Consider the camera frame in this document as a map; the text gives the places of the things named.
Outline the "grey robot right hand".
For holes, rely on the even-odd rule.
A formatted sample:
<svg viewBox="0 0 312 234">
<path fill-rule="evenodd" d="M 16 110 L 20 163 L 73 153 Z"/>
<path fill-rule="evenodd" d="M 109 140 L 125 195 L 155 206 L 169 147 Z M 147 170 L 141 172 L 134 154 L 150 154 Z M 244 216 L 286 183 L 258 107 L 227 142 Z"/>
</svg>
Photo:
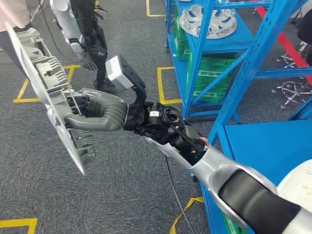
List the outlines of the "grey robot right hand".
<svg viewBox="0 0 312 234">
<path fill-rule="evenodd" d="M 65 123 L 79 130 L 116 132 L 127 119 L 128 105 L 118 96 L 88 88 L 79 93 L 85 105 L 85 115 L 68 114 L 63 117 Z"/>
</svg>

